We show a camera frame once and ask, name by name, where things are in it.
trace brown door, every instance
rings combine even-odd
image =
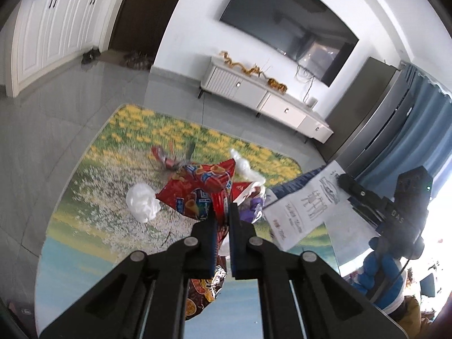
[[[179,0],[124,0],[116,18],[110,48],[155,57]]]

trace drawer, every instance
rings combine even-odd
[[[272,94],[262,106],[261,112],[294,128],[297,128],[306,117],[302,110]]]
[[[311,118],[310,116],[307,116],[303,120],[303,122],[299,125],[297,130],[301,132],[303,135],[306,135],[309,138],[316,139],[321,143],[327,141],[327,139],[333,133],[333,131],[329,127],[326,127],[325,125],[318,122],[314,118]]]
[[[266,89],[258,87],[252,82],[241,79],[240,86],[236,90],[235,94],[229,98],[232,99],[232,97],[234,97],[234,101],[237,101],[244,106],[257,108],[266,93]]]

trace white cabinet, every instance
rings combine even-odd
[[[212,76],[208,79],[206,90],[223,97],[233,97],[240,81],[237,75],[215,68]]]
[[[101,0],[91,0],[90,4],[88,5],[88,14],[84,21],[83,39],[81,44],[82,49],[91,49],[96,44],[94,34],[96,32],[96,24],[98,21],[100,4]]]
[[[63,58],[69,17],[74,0],[51,0],[50,14],[44,38],[42,66],[48,66]]]
[[[256,86],[254,83],[241,80],[239,81],[239,87],[233,95],[233,100],[244,106],[257,108],[267,90]]]
[[[304,112],[273,94],[270,94],[261,111],[295,129],[306,118]]]
[[[22,0],[15,51],[20,90],[95,45],[100,4],[101,0]]]
[[[322,143],[333,133],[328,124],[304,103],[271,88],[262,77],[248,76],[239,68],[230,67],[223,58],[211,57],[200,87],[198,98],[204,91],[221,95]]]
[[[85,21],[89,14],[91,3],[92,0],[74,0],[66,38],[65,55],[81,50]]]
[[[22,0],[22,19],[17,50],[19,82],[42,69],[44,36],[50,15],[51,0]]]

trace yellow cloth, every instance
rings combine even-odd
[[[410,339],[414,339],[421,331],[424,331],[431,322],[428,319],[421,319],[421,309],[419,302],[414,297],[405,297],[406,300],[406,314],[397,323],[405,330]]]

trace yellow flowers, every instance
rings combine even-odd
[[[137,106],[126,105],[108,121],[99,138],[90,149],[90,158],[97,162],[102,159],[128,164],[132,159],[123,160],[116,157],[118,150],[142,152],[146,155],[151,146],[161,145],[164,150],[175,157],[185,156],[191,143],[195,143],[192,160],[197,163],[213,164],[230,157],[229,149],[235,148],[243,157],[248,159],[253,169],[261,172],[267,179],[267,185],[293,179],[300,172],[298,164],[289,157],[285,157],[270,149],[257,144],[228,136],[214,129],[201,127],[197,123],[182,121],[171,116],[155,113],[152,110],[141,109]],[[112,155],[102,153],[103,150],[112,151]]]
[[[120,143],[121,141],[123,141],[123,139],[115,132],[112,133],[112,138],[115,139],[117,143]]]

